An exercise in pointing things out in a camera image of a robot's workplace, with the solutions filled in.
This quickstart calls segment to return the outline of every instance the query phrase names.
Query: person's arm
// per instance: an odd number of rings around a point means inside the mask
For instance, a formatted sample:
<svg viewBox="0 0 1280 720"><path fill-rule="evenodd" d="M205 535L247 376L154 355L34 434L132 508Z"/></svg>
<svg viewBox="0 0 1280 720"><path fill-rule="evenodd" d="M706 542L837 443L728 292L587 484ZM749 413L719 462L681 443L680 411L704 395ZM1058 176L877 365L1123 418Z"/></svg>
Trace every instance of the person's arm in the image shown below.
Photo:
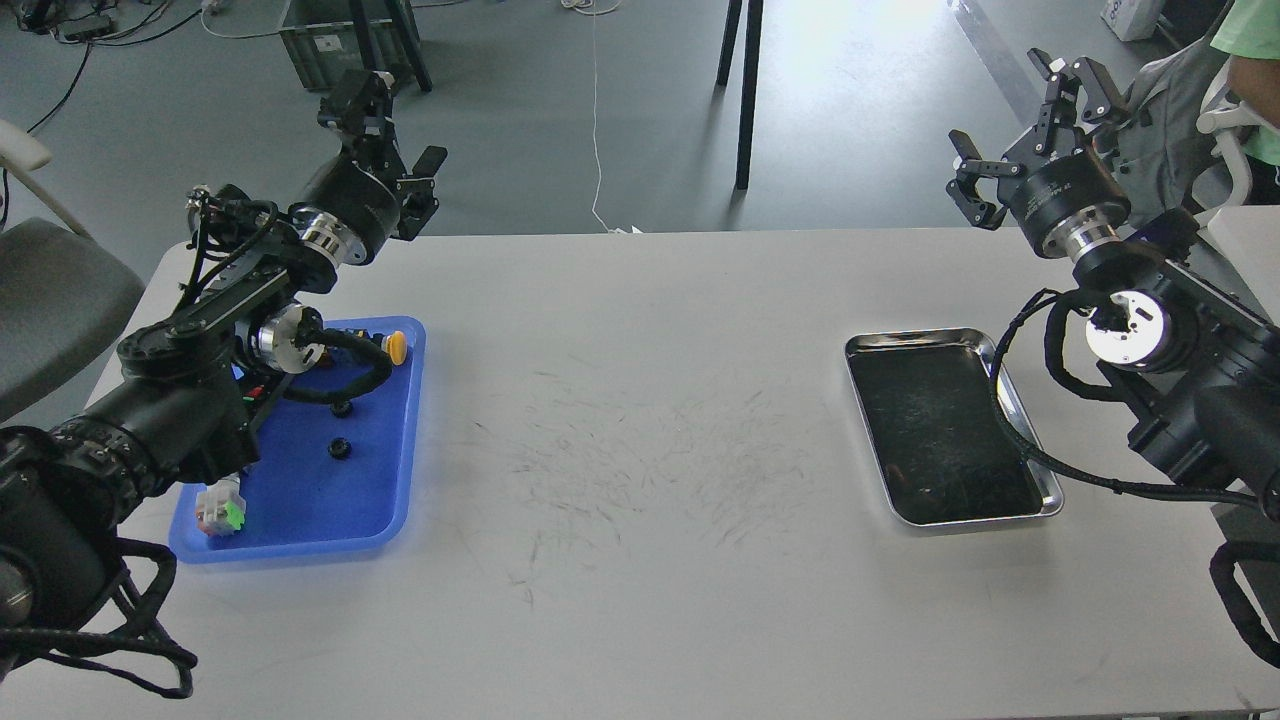
<svg viewBox="0 0 1280 720"><path fill-rule="evenodd" d="M1265 120L1280 127L1280 60L1231 55L1226 86Z"/></svg>

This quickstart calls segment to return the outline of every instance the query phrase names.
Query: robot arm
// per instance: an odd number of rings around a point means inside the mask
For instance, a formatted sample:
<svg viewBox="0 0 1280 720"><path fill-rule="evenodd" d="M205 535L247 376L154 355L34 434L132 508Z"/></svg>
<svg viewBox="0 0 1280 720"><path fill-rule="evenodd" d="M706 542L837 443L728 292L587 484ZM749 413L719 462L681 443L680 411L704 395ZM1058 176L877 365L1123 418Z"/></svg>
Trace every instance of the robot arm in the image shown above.
<svg viewBox="0 0 1280 720"><path fill-rule="evenodd" d="M328 292L343 264L374 261L388 237L412 240L438 206L445 151L429 147L406 173L390 122L390 77L349 70L319 122L342 138L288 211L228 186L189 196L196 263L175 311L124 338L124 382L50 432L0 430L0 676L35 659L106 670L165 697L191 694L196 657L156 621L175 561L164 546L116 537L146 498L205 483L259 460L257 429L279 400L334 402L378 387L390 360L367 340L326 331L300 291ZM201 274L202 261L224 252ZM325 346L372 364L347 388L291 388ZM156 562L138 592L124 559ZM125 623L77 632L113 601ZM160 688L90 660L125 650L179 673Z"/></svg>
<svg viewBox="0 0 1280 720"><path fill-rule="evenodd" d="M1024 456L1069 477L1156 500L1256 505L1280 523L1280 329L1187 266L1198 241L1189 213L1171 210L1120 240L1116 227L1128 218L1129 201L1075 126L1082 91L1091 106L1085 120L1121 117L1115 86L1088 58L1068 68L1050 64L1039 50L1030 56L1048 82L1037 124L998 163L983 160L966 135L952 131L960 159L947 192L975 227L995 229L1012 211L1037 255L1071 259L1079 287L1032 299L1001 338L993 365L1027 318L1053 307L1044 337L1050 374L1080 397L1124 402L1137 419L1129 447L1174 484L1084 473L1023 441L998 405L997 420ZM980 178L997 178L998 204L980 197ZM1088 311L1085 340L1107 386L1085 384L1062 364L1071 311ZM991 395L995 405L995 386ZM1225 489L1236 479L1252 495ZM1240 560L1280 562L1280 546L1228 542L1210 564L1242 639L1280 667L1280 643L1235 582Z"/></svg>

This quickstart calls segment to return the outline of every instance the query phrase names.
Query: blue plastic tray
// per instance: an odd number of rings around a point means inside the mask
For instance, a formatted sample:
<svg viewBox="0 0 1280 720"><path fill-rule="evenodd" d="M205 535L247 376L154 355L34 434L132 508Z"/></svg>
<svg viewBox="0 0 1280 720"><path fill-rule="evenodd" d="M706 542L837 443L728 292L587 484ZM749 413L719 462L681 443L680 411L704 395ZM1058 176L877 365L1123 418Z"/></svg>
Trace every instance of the blue plastic tray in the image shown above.
<svg viewBox="0 0 1280 720"><path fill-rule="evenodd" d="M328 405L279 401L259 432L262 460L241 482L244 528L211 538L196 527L196 495L184 486L169 525L169 546L183 562L224 562L378 547L399 532L408 506L422 393L426 329L413 318L326 322L334 328L403 332L408 359L374 392L352 401L355 411L334 418ZM335 389L367 368L316 369L300 387ZM329 456L329 441L344 437L352 452Z"/></svg>

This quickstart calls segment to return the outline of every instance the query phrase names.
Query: white box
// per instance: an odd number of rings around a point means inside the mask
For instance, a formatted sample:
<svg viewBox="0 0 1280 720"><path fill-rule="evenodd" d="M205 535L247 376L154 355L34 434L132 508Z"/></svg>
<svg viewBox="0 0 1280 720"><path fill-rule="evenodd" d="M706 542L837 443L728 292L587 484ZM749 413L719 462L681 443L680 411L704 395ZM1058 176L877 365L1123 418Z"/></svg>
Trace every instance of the white box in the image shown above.
<svg viewBox="0 0 1280 720"><path fill-rule="evenodd" d="M1107 0L1102 19L1124 41L1146 40L1156 32L1156 19L1165 0Z"/></svg>

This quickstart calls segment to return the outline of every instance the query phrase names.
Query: gray floor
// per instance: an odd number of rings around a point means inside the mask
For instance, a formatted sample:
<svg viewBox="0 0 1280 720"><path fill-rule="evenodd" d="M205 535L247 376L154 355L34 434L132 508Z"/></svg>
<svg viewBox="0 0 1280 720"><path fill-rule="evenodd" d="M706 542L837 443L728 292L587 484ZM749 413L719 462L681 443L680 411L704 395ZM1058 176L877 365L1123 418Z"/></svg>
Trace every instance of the gray floor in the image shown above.
<svg viewBox="0 0 1280 720"><path fill-rule="evenodd" d="M273 29L283 3L229 5L211 26L246 33ZM769 3L751 188L735 192L741 59L727 91L713 85L724 5L626 0L595 20L557 0L417 10L436 90L399 97L402 151L436 143L451 152L426 232L602 231L590 211L593 29L599 213L609 227L645 232L961 224L943 192L947 131L964 128L995 154L1030 111L1015 111L993 74L1009 86L1009 68L1021 68L1018 97L1036 102L1029 46L1088 54L1121 87L1164 50L1119 42L1098 18L1101 3L1084 0ZM179 0L160 27L196 6ZM145 8L122 0L119 12L136 20ZM965 13L969 35L957 22ZM970 41L973 27L982 32ZM82 54L0 22L0 118L23 127L38 119ZM317 102L279 38L221 40L192 22L155 42L93 50L70 101L41 129L55 160L38 177L147 277L184 240L192 186L233 182L280 204L297 193L337 147L315 124ZM15 191L12 222L37 214L44 209ZM421 263L430 282L431 259ZM99 366L19 419L65 418Z"/></svg>

